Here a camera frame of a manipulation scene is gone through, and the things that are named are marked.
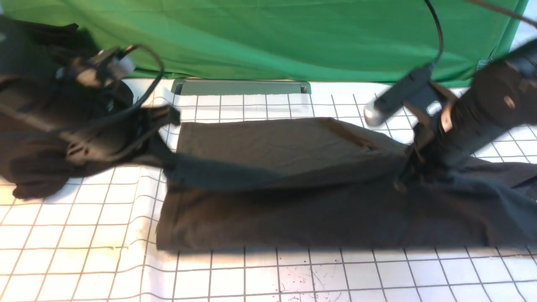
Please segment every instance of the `black cloth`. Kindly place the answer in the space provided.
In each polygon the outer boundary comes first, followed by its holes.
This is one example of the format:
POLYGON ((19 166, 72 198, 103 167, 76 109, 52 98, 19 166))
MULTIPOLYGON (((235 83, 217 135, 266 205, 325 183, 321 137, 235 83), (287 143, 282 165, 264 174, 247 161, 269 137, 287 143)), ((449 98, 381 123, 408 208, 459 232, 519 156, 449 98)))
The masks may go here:
POLYGON ((404 148, 329 118, 184 123, 157 248, 536 243, 537 165, 470 158, 452 178, 401 194, 393 180, 404 148), (193 164, 202 160, 214 171, 193 164))
MULTIPOLYGON (((77 56, 92 56, 99 51, 88 33, 78 31, 76 24, 59 27, 15 22, 59 65, 65 66, 77 56)), ((133 99, 130 88, 124 83, 120 83, 117 93, 122 95, 123 99, 133 99)), ((13 191, 16 198, 45 198, 62 189, 71 177, 90 176, 112 167, 105 162, 89 162, 83 166, 68 162, 68 143, 58 136, 43 138, 21 135, 14 138, 11 135, 36 130, 20 120, 0 113, 0 176, 16 185, 13 191)))

